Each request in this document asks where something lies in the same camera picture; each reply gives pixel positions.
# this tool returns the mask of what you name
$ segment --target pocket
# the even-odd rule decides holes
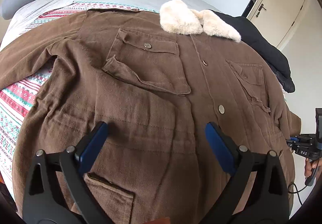
[[[175,95],[191,92],[178,44],[168,38],[120,28],[102,70],[144,89]]]
[[[93,173],[87,173],[84,181],[102,209],[115,224],[129,224],[134,194]],[[79,214],[76,204],[71,210]]]
[[[270,108],[263,104],[263,98],[267,95],[264,85],[263,65],[237,63],[226,60],[237,79],[249,97],[250,104],[259,106],[269,113]]]

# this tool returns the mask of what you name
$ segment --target striped blanket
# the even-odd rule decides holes
[[[75,2],[64,8],[40,15],[17,37],[41,24],[91,8],[133,9],[136,7],[109,3]],[[12,197],[12,158],[19,130],[25,116],[33,106],[37,92],[50,77],[53,64],[54,59],[51,59],[35,74],[0,91],[0,167],[2,174],[5,174],[4,178],[11,182],[6,182],[6,185]]]

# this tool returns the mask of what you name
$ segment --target brown coat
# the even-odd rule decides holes
[[[116,224],[168,216],[188,224],[204,217],[229,179],[205,138],[209,121],[237,145],[275,150],[287,184],[294,181],[285,142],[291,113],[273,72],[243,42],[169,34],[151,12],[89,10],[43,24],[0,52],[0,89],[35,73],[51,56],[57,56],[53,73],[14,153],[20,213],[35,152],[63,151],[98,121],[112,123],[111,135],[85,180]]]

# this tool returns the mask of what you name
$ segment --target door handle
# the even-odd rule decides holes
[[[260,7],[258,8],[258,13],[257,13],[256,17],[258,17],[258,15],[260,14],[261,9],[267,10],[264,8],[264,4],[261,4]]]

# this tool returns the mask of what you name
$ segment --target black cable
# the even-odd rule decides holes
[[[295,189],[296,189],[296,192],[289,191],[289,187],[290,187],[290,186],[292,186],[292,185],[294,185],[294,187],[295,187]],[[291,184],[289,184],[289,186],[287,187],[287,191],[288,191],[288,193],[289,193],[289,194],[297,194],[298,201],[300,202],[301,206],[303,205],[303,203],[302,203],[302,201],[301,201],[301,198],[300,198],[300,194],[299,194],[299,193],[300,193],[302,190],[304,190],[306,187],[307,187],[307,186],[305,186],[305,187],[304,187],[304,188],[302,188],[301,190],[298,190],[298,189],[297,189],[297,186],[295,185],[295,183],[291,183]]]

